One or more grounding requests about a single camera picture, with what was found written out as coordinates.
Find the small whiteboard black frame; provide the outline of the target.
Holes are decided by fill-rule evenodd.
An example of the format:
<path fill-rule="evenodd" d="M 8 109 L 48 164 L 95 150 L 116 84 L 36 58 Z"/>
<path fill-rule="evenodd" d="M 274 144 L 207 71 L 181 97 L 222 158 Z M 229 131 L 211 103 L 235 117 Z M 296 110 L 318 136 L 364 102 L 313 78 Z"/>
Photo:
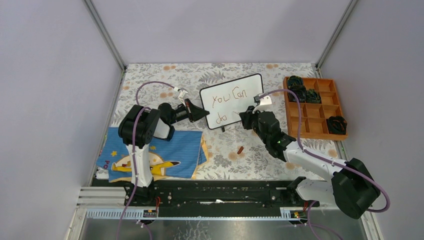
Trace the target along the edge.
<path fill-rule="evenodd" d="M 264 93 L 262 75 L 259 73 L 202 88 L 199 91 L 210 130 L 237 123 L 241 120 L 235 112 L 245 112 L 255 105 L 254 97 Z"/>

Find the dark red marker cap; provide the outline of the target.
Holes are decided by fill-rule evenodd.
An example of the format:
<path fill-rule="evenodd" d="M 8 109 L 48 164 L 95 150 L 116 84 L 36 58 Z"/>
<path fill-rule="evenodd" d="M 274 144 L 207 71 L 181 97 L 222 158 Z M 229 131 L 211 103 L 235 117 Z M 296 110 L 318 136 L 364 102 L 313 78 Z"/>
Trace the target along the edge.
<path fill-rule="evenodd" d="M 244 147 L 243 147 L 243 146 L 241 146 L 241 147 L 238 149 L 237 154 L 238 154 L 238 155 L 240 155 L 240 154 L 243 152 L 243 150 L 244 150 Z"/>

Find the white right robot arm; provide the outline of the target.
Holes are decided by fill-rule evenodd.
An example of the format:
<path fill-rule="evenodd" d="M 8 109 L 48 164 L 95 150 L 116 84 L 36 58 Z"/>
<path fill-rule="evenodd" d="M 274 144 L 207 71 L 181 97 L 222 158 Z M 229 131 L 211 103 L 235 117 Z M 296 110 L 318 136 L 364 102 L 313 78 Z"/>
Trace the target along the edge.
<path fill-rule="evenodd" d="M 374 201 L 381 195 L 364 163 L 357 158 L 349 161 L 328 159 L 320 152 L 306 146 L 284 133 L 271 111 L 254 110 L 249 106 L 239 113 L 241 124 L 253 130 L 263 142 L 268 153 L 286 163 L 293 163 L 320 176 L 322 180 L 298 177 L 287 191 L 287 201 L 299 206 L 304 201 L 318 201 L 337 206 L 345 215 L 359 219 L 371 211 Z"/>

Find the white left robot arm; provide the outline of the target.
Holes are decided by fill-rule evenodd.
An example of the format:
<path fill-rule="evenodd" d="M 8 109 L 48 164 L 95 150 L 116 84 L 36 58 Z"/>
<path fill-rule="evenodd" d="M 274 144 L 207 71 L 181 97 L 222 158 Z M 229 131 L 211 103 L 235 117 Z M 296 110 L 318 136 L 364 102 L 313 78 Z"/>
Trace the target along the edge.
<path fill-rule="evenodd" d="M 173 124 L 185 119 L 193 123 L 209 114 L 208 110 L 185 98 L 176 108 L 166 102 L 157 109 L 135 104 L 125 115 L 118 127 L 118 136 L 131 157 L 131 183 L 140 187 L 135 197 L 142 205 L 148 206 L 155 200 L 155 192 L 149 188 L 153 181 L 148 153 L 152 139 L 169 142 L 175 133 Z"/>

